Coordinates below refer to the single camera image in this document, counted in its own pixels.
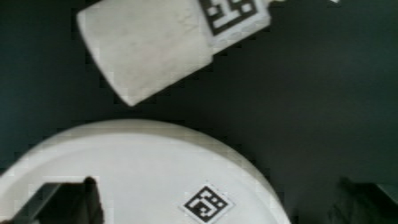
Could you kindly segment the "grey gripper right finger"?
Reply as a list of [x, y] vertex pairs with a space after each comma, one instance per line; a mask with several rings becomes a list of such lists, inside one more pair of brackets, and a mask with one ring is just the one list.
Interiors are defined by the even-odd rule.
[[398, 185], [353, 182], [342, 177], [326, 224], [398, 224]]

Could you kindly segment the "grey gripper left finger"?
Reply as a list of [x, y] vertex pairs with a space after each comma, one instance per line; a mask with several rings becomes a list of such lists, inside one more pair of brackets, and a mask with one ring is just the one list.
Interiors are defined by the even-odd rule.
[[93, 178], [77, 183], [44, 183], [12, 215], [10, 224], [104, 224]]

